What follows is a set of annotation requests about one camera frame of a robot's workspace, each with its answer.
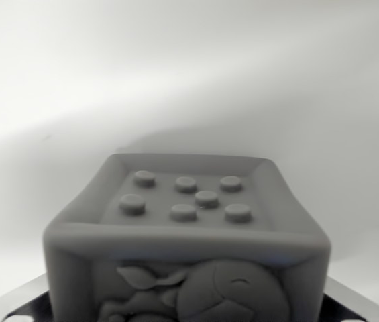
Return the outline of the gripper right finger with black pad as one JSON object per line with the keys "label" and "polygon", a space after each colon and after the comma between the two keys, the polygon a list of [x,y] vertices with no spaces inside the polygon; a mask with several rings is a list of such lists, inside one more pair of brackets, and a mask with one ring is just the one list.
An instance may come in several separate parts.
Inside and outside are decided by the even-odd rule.
{"label": "gripper right finger with black pad", "polygon": [[323,321],[376,321],[379,305],[328,277],[323,297]]}

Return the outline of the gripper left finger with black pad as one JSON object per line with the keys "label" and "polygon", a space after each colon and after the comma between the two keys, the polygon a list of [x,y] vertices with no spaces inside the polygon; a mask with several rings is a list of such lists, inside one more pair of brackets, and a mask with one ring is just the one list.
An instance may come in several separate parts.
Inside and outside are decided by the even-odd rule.
{"label": "gripper left finger with black pad", "polygon": [[0,321],[16,316],[23,317],[18,321],[54,320],[45,274],[0,296]]}

